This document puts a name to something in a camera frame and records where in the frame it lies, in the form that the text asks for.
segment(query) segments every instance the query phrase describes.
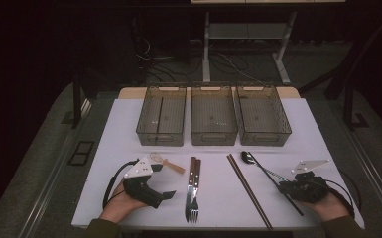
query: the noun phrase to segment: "dark floor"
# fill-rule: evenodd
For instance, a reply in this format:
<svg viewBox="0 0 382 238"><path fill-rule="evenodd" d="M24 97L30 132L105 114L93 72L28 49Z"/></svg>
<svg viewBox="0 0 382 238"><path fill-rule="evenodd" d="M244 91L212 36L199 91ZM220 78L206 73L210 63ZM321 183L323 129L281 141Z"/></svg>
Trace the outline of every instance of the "dark floor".
<svg viewBox="0 0 382 238"><path fill-rule="evenodd" d="M279 83L270 55L277 46L266 42L238 46L214 43L211 80L248 80L238 72L240 70L255 79ZM283 62L292 86L299 88L333 69L350 47L351 44L346 43L289 45ZM195 52L190 63L171 61L169 56L158 53L159 63L149 69L147 80L201 80L200 60L200 51ZM361 196L354 195L354 199L357 204L361 201L366 230L374 237L382 237L382 120L367 100L356 93L354 112L360 113L369 126L349 131L341 120L343 98L326 100L323 96L326 86L327 83L321 84L302 97L307 99L338 167L349 175L343 177L350 192L356 194L356 187L361 192ZM66 124L64 119L71 112L71 93L70 85L55 101L0 201L0 237L81 237L83 234L81 228L72 227L70 222L117 92L101 92L89 101L83 108L83 120L74 130L69 120ZM83 167L69 166L66 161L79 141L95 142L91 159ZM274 237L288 237L288 234L280 235ZM319 228L293 231L292 235L324 237Z"/></svg>

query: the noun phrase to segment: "dark background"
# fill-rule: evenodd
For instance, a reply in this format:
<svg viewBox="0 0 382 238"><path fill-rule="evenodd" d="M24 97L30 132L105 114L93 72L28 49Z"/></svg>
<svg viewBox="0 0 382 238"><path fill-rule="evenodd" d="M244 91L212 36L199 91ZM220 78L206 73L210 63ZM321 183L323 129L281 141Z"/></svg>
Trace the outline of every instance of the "dark background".
<svg viewBox="0 0 382 238"><path fill-rule="evenodd" d="M67 11L52 1L0 1L0 197L74 72L88 97L139 84L143 79L134 47L140 35L160 48L170 43L165 48L186 59L183 45L201 38L195 20L200 13L154 14L141 15L138 26L131 27L132 12ZM233 18L238 21L238 14ZM292 41L361 42L379 21L382 1L347 1L336 12L299 14ZM382 117L382 33L353 78Z"/></svg>

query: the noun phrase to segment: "white table surface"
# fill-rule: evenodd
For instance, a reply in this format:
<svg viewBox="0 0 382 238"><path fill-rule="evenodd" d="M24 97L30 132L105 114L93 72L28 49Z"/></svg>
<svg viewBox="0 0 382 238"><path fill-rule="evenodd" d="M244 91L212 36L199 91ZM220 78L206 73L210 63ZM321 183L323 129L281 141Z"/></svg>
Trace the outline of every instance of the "white table surface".
<svg viewBox="0 0 382 238"><path fill-rule="evenodd" d="M219 229L266 230L266 226L234 172L226 155L232 154L275 230L296 230L318 227L320 221L307 208L298 205L299 213L282 196L266 175L256 166L244 164L240 152L251 152L267 169L284 178L294 179L291 173L300 160L330 160L314 170L316 176L333 180L346 188L326 147L318 125L305 99L282 99L292 135L284 147L241 146L238 136L235 146L196 147L191 144L191 101L188 99L185 122L185 144L182 147L141 146L135 132L143 99L117 99L110 112L92 167L72 220L73 226L86 227L102 211L102 200L110 178L125 163L152 152L182 166L180 175L168 167L153 173L148 185L153 190L176 190L175 196L164 200L158 209L144 207L134 211L120 224L124 229ZM199 217L197 223L185 220L185 200L191 156L201 159L198 192ZM118 181L131 167L119 175ZM345 193L337 186L330 184ZM364 221L355 208L356 222Z"/></svg>

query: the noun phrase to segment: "fork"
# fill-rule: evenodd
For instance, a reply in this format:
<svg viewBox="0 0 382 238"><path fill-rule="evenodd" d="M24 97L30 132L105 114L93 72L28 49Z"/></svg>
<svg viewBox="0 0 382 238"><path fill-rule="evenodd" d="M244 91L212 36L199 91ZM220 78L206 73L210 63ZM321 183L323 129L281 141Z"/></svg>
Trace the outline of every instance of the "fork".
<svg viewBox="0 0 382 238"><path fill-rule="evenodd" d="M199 188L199 174L200 174L200 160L196 160L195 173L194 173L194 179L193 179L193 202L191 203L191 207L190 207L190 211L191 211L190 221L192 223L197 222L197 216L199 215L199 206L197 205L197 201L196 201L197 191Z"/></svg>

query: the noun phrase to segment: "hand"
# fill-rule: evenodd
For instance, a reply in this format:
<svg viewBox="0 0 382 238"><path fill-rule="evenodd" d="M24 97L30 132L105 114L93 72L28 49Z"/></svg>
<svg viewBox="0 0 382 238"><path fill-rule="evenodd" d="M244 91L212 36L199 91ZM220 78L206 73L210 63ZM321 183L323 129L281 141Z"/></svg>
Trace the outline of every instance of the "hand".
<svg viewBox="0 0 382 238"><path fill-rule="evenodd" d="M326 222L339 217L349 216L348 210L342 202L332 193L329 193L321 201L316 203L300 202L300 204L309 207L320 217L321 221Z"/></svg>
<svg viewBox="0 0 382 238"><path fill-rule="evenodd" d="M144 206L147 206L147 204L126 194L123 181L121 181L114 189L112 198L107 203L99 218L113 223L119 223L132 211Z"/></svg>

